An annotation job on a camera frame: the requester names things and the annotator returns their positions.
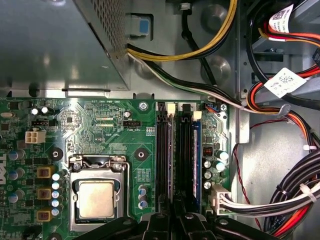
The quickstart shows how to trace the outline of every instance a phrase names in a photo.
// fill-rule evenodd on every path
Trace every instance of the yellow wire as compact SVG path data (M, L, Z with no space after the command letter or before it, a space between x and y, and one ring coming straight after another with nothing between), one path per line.
M226 16L219 32L206 46L200 48L199 50L189 52L189 53L180 54L180 55L173 55L173 56L153 56L150 54L134 51L129 48L128 48L128 52L131 53L132 55L135 55L136 57L138 57L140 59L153 61L153 62L177 61L177 60L190 58L190 57L193 57L197 54L200 54L200 53L214 47L227 34L227 31L228 31L229 27L231 26L233 19L235 18L237 3L238 3L238 0L230 0L230 5L229 5L229 10L228 10L227 16Z

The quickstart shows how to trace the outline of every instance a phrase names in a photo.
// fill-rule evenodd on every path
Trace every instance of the cable clip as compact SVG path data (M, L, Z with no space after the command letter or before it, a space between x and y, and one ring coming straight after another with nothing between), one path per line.
M288 113L291 111L291 105L286 103L283 104L279 110L279 112L277 114L274 114L274 116L276 116L277 118L282 118L286 115L288 115Z
M317 201L315 195L312 193L311 189L307 185L304 185L303 183L301 183L300 190L304 194L308 195L312 202L315 203Z
M316 146L310 146L310 145L303 145L303 150L310 151L310 150L317 150Z
M291 192L284 190L280 185L277 185L276 189L283 195L287 196L289 199L292 197Z

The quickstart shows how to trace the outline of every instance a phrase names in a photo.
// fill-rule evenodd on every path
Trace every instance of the screw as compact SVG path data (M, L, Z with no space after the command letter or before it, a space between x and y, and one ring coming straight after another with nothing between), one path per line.
M220 110L223 111L223 112L226 111L227 110L227 105L221 104Z
M81 170L81 164L80 163L73 164L72 169L74 171L80 171Z
M221 219L220 221L219 221L219 223L221 224L221 225L228 225L228 221L227 220L225 220L225 219Z
M117 171L121 171L121 169L122 169L122 164L116 163L116 164L114 164L112 167L113 167L115 170L117 170Z
M186 219L193 219L194 218L194 216L192 214L186 214L184 217Z
M139 109L142 111L145 111L148 109L148 103L146 103L145 101L142 101L139 103Z

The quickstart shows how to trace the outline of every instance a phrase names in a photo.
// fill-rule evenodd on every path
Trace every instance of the gray metal panel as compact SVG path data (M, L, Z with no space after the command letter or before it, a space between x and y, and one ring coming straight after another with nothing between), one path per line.
M127 89L71 0L0 0L0 36L5 87Z

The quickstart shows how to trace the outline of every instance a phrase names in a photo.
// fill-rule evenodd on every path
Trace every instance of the cable bundle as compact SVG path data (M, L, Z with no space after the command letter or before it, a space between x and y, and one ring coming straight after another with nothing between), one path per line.
M191 60L205 58L206 56L209 56L210 54L214 53L226 40L235 18L237 3L238 0L230 0L228 13L220 30L207 45L198 50L180 55L168 56L152 53L141 48L135 47L131 44L128 44L128 52L139 59L153 62L169 62L186 59Z

